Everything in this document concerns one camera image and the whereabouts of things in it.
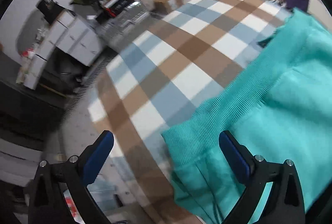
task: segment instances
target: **floor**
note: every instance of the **floor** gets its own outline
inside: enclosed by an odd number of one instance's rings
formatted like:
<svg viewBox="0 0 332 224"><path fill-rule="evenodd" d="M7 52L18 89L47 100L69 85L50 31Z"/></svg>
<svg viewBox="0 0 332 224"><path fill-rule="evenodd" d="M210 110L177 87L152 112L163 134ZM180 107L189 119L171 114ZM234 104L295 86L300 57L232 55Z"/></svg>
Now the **floor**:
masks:
<svg viewBox="0 0 332 224"><path fill-rule="evenodd" d="M90 100L96 94L92 85L80 99L71 115L63 121L60 129L49 137L43 152L43 158L49 163L66 161L72 155L80 155L88 145L93 144L97 139L100 133L96 132L88 111ZM120 186L122 193L119 193L119 196L123 203L135 203L135 198L121 180L110 158L106 160L100 174L109 183Z"/></svg>
<svg viewBox="0 0 332 224"><path fill-rule="evenodd" d="M63 161L71 155L79 155L84 148L98 137L89 117L88 104L94 89L87 90L78 107L67 118L59 131L52 133L44 150L44 159L50 163Z"/></svg>

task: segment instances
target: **white drawer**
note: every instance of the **white drawer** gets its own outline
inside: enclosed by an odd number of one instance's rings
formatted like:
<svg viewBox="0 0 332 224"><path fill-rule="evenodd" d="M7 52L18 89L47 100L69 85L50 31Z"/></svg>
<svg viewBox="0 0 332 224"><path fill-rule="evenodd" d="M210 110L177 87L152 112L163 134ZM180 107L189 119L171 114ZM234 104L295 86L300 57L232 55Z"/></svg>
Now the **white drawer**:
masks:
<svg viewBox="0 0 332 224"><path fill-rule="evenodd" d="M79 19L76 19L68 31L64 34L56 46L68 53L72 46L85 34L89 28Z"/></svg>
<svg viewBox="0 0 332 224"><path fill-rule="evenodd" d="M79 43L95 55L99 54L105 47L102 40L92 30L89 30Z"/></svg>
<svg viewBox="0 0 332 224"><path fill-rule="evenodd" d="M40 77L47 61L42 59L41 57L34 55L32 59L31 66L29 68L29 72L31 72L34 76Z"/></svg>
<svg viewBox="0 0 332 224"><path fill-rule="evenodd" d="M71 25L71 23L74 22L74 20L75 17L68 11L64 11L62 15L58 18L58 21L67 28Z"/></svg>
<svg viewBox="0 0 332 224"><path fill-rule="evenodd" d="M47 41L50 41L52 44L56 44L59 40L61 35L65 32L67 28L62 25L60 22L55 21L54 24L51 26L49 31L49 35L46 37Z"/></svg>
<svg viewBox="0 0 332 224"><path fill-rule="evenodd" d="M87 29L89 29L88 26L83 21L76 18L73 24L68 28L68 34L75 40L78 40Z"/></svg>
<svg viewBox="0 0 332 224"><path fill-rule="evenodd" d="M43 59L48 60L49 57L51 56L54 48L55 48L55 46L46 39L41 43L41 45L37 49L36 54L38 56L42 57Z"/></svg>
<svg viewBox="0 0 332 224"><path fill-rule="evenodd" d="M86 66L90 66L97 57L96 54L91 53L81 43L75 45L74 49L70 52L70 55Z"/></svg>
<svg viewBox="0 0 332 224"><path fill-rule="evenodd" d="M38 80L39 78L30 72L25 76L24 85L30 89L36 89Z"/></svg>

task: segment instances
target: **metal screw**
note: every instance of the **metal screw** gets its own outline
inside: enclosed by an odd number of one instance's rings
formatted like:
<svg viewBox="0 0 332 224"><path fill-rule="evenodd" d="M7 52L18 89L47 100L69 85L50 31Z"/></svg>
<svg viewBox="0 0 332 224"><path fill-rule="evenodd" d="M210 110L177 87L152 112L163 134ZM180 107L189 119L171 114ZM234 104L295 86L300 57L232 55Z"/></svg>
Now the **metal screw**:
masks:
<svg viewBox="0 0 332 224"><path fill-rule="evenodd" d="M39 166L40 167L45 167L47 164L47 161L46 160L42 160L41 162L39 162Z"/></svg>
<svg viewBox="0 0 332 224"><path fill-rule="evenodd" d="M294 162L290 159L286 160L286 163L288 166L293 166L294 165Z"/></svg>
<svg viewBox="0 0 332 224"><path fill-rule="evenodd" d="M261 156L261 155L256 155L256 156L255 156L255 160L261 162L261 161L264 160L264 158L263 158L263 156Z"/></svg>
<svg viewBox="0 0 332 224"><path fill-rule="evenodd" d="M69 158L69 161L70 161L71 163L75 163L77 160L78 160L78 156L71 156L71 157Z"/></svg>

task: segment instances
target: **teal fabric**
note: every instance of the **teal fabric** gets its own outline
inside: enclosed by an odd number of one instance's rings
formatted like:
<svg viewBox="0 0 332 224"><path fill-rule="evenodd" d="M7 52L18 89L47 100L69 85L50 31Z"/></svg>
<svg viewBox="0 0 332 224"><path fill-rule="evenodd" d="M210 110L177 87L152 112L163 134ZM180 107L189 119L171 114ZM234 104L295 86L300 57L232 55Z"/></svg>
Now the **teal fabric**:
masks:
<svg viewBox="0 0 332 224"><path fill-rule="evenodd" d="M294 161L306 210L332 178L332 35L295 10L258 58L190 120L162 133L175 202L221 223L243 192L218 146L230 130L253 155ZM257 221L271 183L251 219Z"/></svg>

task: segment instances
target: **cardboard box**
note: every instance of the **cardboard box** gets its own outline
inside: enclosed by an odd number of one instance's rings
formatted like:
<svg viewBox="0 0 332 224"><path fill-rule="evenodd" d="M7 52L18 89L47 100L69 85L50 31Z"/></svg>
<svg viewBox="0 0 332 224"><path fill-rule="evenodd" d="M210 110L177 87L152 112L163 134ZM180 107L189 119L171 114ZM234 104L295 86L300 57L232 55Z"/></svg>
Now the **cardboard box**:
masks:
<svg viewBox="0 0 332 224"><path fill-rule="evenodd" d="M182 0L154 0L156 11L161 14L169 14L183 5Z"/></svg>

